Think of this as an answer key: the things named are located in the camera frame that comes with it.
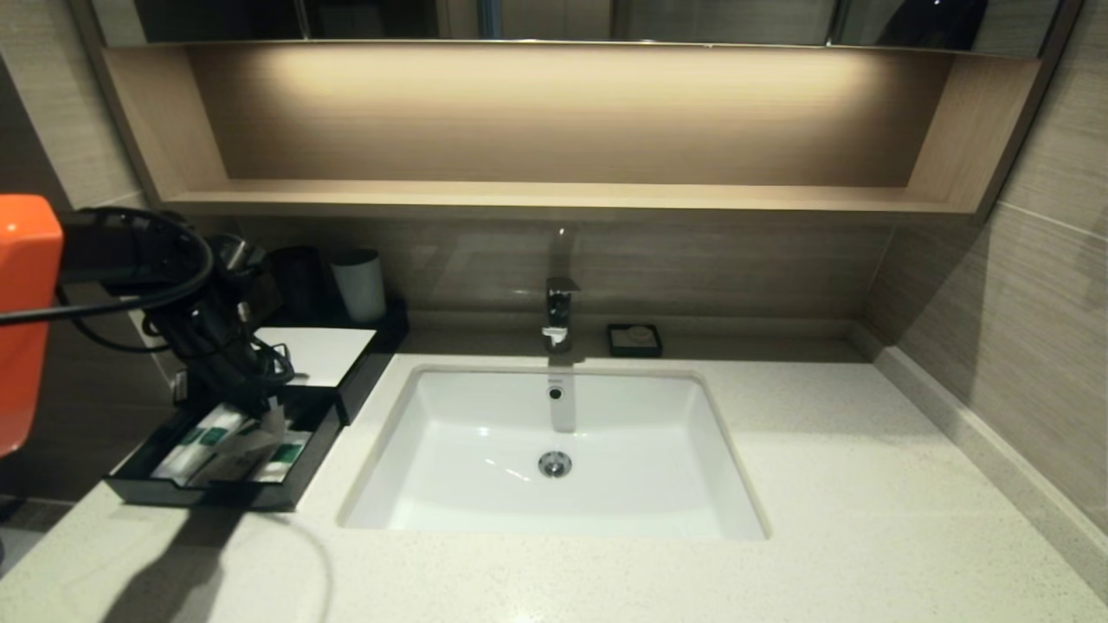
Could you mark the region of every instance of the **white sink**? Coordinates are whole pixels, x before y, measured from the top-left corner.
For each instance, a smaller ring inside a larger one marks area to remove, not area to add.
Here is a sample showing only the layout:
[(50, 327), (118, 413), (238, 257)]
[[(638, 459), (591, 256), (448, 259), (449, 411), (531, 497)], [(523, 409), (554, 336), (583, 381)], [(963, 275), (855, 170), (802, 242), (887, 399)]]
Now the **white sink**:
[[(381, 442), (347, 528), (766, 538), (691, 378), (424, 371)], [(551, 451), (572, 461), (561, 478), (540, 468)]]

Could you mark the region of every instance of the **green label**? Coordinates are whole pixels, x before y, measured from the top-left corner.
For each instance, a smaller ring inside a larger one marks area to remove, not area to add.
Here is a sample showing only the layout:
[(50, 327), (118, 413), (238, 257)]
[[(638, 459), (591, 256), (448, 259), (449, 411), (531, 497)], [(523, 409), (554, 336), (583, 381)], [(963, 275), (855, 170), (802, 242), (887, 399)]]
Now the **green label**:
[(204, 435), (205, 430), (207, 430), (207, 429), (206, 428), (194, 428), (194, 429), (189, 430), (188, 433), (185, 435), (185, 438), (181, 440), (181, 443), (177, 443), (177, 446), (188, 446), (193, 441), (196, 441), (197, 437), (199, 437), (201, 435)]
[(201, 437), (201, 446), (215, 446), (225, 435), (227, 435), (226, 428), (213, 427)]
[(281, 443), (274, 452), (274, 457), (269, 459), (271, 463), (291, 463), (300, 456), (300, 450), (304, 446), (297, 446), (296, 443)]

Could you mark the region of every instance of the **white cup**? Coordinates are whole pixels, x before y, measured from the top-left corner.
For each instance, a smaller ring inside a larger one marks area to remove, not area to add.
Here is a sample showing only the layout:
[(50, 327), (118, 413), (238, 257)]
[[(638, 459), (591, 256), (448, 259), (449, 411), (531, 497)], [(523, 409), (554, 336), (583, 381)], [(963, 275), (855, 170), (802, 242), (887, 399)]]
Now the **white cup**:
[(384, 316), (384, 280), (378, 253), (371, 248), (340, 251), (331, 255), (330, 264), (350, 319), (380, 320)]

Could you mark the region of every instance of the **soap dish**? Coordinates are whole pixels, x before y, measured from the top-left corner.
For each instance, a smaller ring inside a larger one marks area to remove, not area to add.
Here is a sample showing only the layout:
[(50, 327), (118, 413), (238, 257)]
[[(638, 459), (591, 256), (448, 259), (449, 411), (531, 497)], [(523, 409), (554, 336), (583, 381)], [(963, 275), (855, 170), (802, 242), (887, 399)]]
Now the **soap dish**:
[(661, 336), (654, 325), (608, 325), (613, 357), (661, 357)]

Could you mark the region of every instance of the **sink drain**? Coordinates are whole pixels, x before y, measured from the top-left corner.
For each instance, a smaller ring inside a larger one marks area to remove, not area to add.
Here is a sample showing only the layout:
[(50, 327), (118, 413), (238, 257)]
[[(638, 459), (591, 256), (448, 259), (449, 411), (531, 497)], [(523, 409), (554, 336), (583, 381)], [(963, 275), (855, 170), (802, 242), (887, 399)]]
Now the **sink drain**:
[(563, 478), (573, 469), (573, 461), (570, 455), (553, 450), (538, 457), (538, 471), (546, 478)]

